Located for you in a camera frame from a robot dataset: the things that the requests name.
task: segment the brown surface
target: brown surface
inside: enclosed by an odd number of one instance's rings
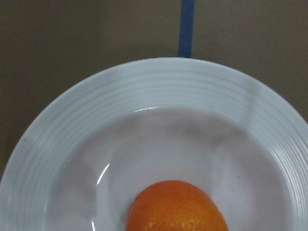
[[[1,1],[0,175],[53,99],[108,67],[176,56],[180,0]],[[192,57],[243,71],[308,121],[308,2],[196,1]]]

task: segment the white plate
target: white plate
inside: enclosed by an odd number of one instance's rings
[[[218,64],[157,58],[97,73],[31,124],[0,186],[0,230],[123,231],[160,180],[206,191],[230,231],[308,227],[308,125]]]

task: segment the blue line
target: blue line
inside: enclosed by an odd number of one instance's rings
[[[194,0],[182,0],[178,57],[190,58],[193,40]]]

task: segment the blue stripe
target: blue stripe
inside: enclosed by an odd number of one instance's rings
[[[193,39],[194,0],[182,0],[178,57],[190,58]]]

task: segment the orange fruit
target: orange fruit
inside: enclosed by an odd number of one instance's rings
[[[126,231],[227,231],[222,214],[202,190],[180,180],[155,183],[131,204]]]

